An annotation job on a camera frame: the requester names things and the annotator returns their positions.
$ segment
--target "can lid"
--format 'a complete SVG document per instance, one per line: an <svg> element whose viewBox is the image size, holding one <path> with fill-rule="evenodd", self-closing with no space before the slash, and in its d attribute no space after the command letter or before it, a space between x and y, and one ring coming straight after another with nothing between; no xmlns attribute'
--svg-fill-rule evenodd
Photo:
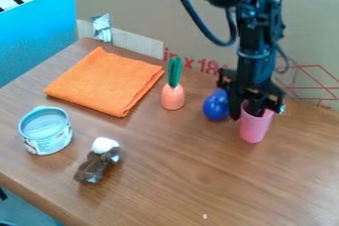
<svg viewBox="0 0 339 226"><path fill-rule="evenodd" d="M67 123L65 111L56 107L38 107L21 119L19 132L28 139L45 139L59 133Z"/></svg>

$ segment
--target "orange towel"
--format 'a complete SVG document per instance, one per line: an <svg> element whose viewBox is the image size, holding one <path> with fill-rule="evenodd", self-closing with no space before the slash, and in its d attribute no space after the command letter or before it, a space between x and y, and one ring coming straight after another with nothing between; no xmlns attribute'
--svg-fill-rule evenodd
<svg viewBox="0 0 339 226"><path fill-rule="evenodd" d="M44 93L124 117L163 73L161 66L97 48L53 81Z"/></svg>

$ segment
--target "green carrot top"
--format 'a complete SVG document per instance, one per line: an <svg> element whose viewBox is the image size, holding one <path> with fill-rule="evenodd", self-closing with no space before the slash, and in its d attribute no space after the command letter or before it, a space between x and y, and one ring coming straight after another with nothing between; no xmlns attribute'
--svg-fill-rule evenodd
<svg viewBox="0 0 339 226"><path fill-rule="evenodd" d="M182 61L180 57L171 57L168 62L168 84L175 88L181 76Z"/></svg>

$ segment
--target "plastic cup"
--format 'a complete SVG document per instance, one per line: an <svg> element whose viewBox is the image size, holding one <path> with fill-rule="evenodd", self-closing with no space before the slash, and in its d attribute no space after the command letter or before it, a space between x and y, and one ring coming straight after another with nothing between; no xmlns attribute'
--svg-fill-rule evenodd
<svg viewBox="0 0 339 226"><path fill-rule="evenodd" d="M248 143L259 143L264 139L266 132L269 130L274 111L265 110L263 117L255 117L245 111L248 101L241 105L241 115L239 119L240 137Z"/></svg>

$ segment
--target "open can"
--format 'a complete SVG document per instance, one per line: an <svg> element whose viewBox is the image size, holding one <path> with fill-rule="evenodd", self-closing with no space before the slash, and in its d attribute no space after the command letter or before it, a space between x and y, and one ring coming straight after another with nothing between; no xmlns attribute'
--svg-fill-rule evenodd
<svg viewBox="0 0 339 226"><path fill-rule="evenodd" d="M72 139L68 114L57 107L34 108L21 119L18 130L26 149L41 156L62 150Z"/></svg>

